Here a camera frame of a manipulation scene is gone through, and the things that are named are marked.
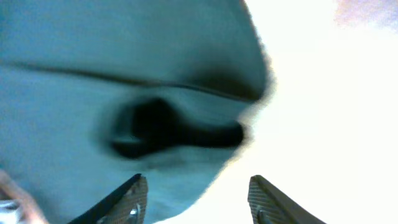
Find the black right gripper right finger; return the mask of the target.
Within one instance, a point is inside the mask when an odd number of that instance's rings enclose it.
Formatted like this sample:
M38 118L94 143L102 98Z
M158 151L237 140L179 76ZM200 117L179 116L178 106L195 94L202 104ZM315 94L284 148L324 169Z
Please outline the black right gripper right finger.
M261 175L249 180L253 224L325 224Z

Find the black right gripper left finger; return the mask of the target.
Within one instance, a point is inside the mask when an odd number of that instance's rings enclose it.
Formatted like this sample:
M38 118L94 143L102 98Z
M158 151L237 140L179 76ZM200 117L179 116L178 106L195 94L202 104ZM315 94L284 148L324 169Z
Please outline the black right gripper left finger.
M136 174L69 224L144 224L148 183Z

